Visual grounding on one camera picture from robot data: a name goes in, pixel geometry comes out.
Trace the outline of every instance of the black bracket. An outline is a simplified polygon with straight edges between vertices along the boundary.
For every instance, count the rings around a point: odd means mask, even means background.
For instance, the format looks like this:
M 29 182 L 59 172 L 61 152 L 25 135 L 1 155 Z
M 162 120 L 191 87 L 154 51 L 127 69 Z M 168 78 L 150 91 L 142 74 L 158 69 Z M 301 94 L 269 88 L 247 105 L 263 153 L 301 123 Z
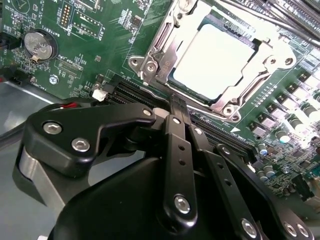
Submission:
M 55 194 L 66 196 L 54 237 L 87 240 L 100 233 L 96 239 L 106 234 L 196 239 L 203 234 L 203 239 L 215 239 L 213 229 L 220 225 L 227 230 L 218 239 L 314 239 L 236 154 L 223 144 L 209 145 L 206 133 L 191 125 L 185 102 L 173 97 L 170 106 L 165 118 L 139 103 L 39 112 L 28 118 L 16 166 L 45 204 L 52 200 L 45 182 L 55 187 Z M 148 157 L 89 187 L 88 171 L 104 147 L 109 158 L 135 150 Z M 65 194 L 64 186 L 76 191 Z M 206 197 L 218 203 L 215 207 L 223 213 L 215 216 L 219 223 L 209 220 Z M 144 225 L 133 223 L 130 215 Z M 124 222 L 135 228 L 117 231 Z

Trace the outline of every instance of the black cable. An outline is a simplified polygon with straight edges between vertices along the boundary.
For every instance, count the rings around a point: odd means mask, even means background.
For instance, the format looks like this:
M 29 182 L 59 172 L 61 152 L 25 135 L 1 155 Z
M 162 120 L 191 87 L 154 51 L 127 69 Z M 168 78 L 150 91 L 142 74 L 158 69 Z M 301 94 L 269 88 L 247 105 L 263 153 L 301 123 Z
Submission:
M 47 111 L 59 109 L 60 107 L 61 107 L 61 104 L 54 103 L 54 104 L 45 106 L 44 108 L 40 109 L 39 112 L 47 112 Z M 24 121 L 23 123 L 19 124 L 13 129 L 0 135 L 0 151 L 21 140 L 24 133 L 25 124 L 26 122 Z
M 283 29 L 285 29 L 285 30 L 288 30 L 288 31 L 292 32 L 293 34 L 297 35 L 298 37 L 302 38 L 302 39 L 305 40 L 306 42 L 308 42 L 308 43 L 316 46 L 317 48 L 320 48 L 320 41 L 319 41 L 319 40 L 314 39 L 314 38 L 308 36 L 308 35 L 305 34 L 304 32 L 302 32 L 302 31 L 300 31 L 300 30 L 298 30 L 298 29 L 296 29 L 296 28 L 294 28 L 294 27 L 292 27 L 292 26 L 290 26 L 290 25 L 288 25 L 288 24 L 285 24 L 285 23 L 283 23 L 283 22 L 281 22 L 281 21 L 279 21 L 279 20 L 273 19 L 272 17 L 263 15 L 263 14 L 260 13 L 260 12 L 257 12 L 257 11 L 255 11 L 255 10 L 247 7 L 247 6 L 244 6 L 244 5 L 240 4 L 240 3 L 234 2 L 234 1 L 232 1 L 232 0 L 220 0 L 220 1 L 223 2 L 223 3 L 225 3 L 225 4 L 231 5 L 231 6 L 233 6 L 233 7 L 236 7 L 236 8 L 238 8 L 238 9 L 242 10 L 242 11 L 245 11 L 245 12 L 247 12 L 247 13 L 250 13 L 250 14 L 252 14 L 253 16 L 256 16 L 256 17 L 258 17 L 258 18 L 260 18 L 260 19 L 263 19 L 263 20 L 265 20 L 265 21 L 268 21 L 268 22 L 270 22 L 270 23 L 272 23 L 272 24 L 278 25 L 279 27 L 281 27 L 281 28 L 283 28 Z

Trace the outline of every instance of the screw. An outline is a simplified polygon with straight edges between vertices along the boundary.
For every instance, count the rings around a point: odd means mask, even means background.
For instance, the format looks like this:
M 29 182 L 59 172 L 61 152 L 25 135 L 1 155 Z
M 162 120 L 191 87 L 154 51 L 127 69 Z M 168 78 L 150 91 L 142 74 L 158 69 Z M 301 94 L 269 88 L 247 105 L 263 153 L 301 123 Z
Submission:
M 151 112 L 149 112 L 148 110 L 144 109 L 143 110 L 143 113 L 147 116 L 151 116 Z
M 306 230 L 302 225 L 300 225 L 300 224 L 298 223 L 298 224 L 297 224 L 297 227 L 298 227 L 300 233 L 301 233 L 303 236 L 305 236 L 306 238 L 309 237 L 309 233 L 307 232 L 307 230 Z
M 183 196 L 176 196 L 174 205 L 182 214 L 188 214 L 191 210 L 189 202 Z
M 173 118 L 173 121 L 176 123 L 176 124 L 180 124 L 180 120 L 178 118 Z
M 59 78 L 58 76 L 56 75 L 50 75 L 49 77 L 49 82 L 52 84 L 52 85 L 56 85 L 59 83 Z
M 149 72 L 154 72 L 155 71 L 155 66 L 153 66 L 153 65 L 148 65 L 147 67 L 146 67 L 146 69 L 149 71 Z
M 222 148 L 222 150 L 224 151 L 224 153 L 226 153 L 226 154 L 230 154 L 230 151 L 229 151 L 229 149 L 228 148 L 226 148 L 226 147 L 223 147 Z
M 43 130 L 47 134 L 56 135 L 62 132 L 62 127 L 55 122 L 47 122 L 43 125 Z
M 241 225 L 243 227 L 243 230 L 253 239 L 257 237 L 257 230 L 252 225 L 251 222 L 249 222 L 247 219 L 242 219 Z
M 287 231 L 289 234 L 291 234 L 293 237 L 296 237 L 296 236 L 297 236 L 296 230 L 295 230 L 294 227 L 291 226 L 289 223 L 284 222 L 284 227 L 285 227 L 286 231 Z
M 76 138 L 71 142 L 71 145 L 73 147 L 74 150 L 76 150 L 77 152 L 86 152 L 90 149 L 90 144 L 87 140 L 83 139 L 83 138 Z
M 233 113 L 234 113 L 234 109 L 232 107 L 230 107 L 230 106 L 226 106 L 223 109 L 223 114 L 226 115 L 226 116 L 230 116 Z
M 197 134 L 199 134 L 199 135 L 202 134 L 202 131 L 201 131 L 199 128 L 195 128 L 194 130 L 195 130 L 195 132 L 196 132 Z
M 289 166 L 283 166 L 283 167 L 281 168 L 281 170 L 282 170 L 282 172 L 283 172 L 284 174 L 290 173 L 290 167 L 289 167 Z

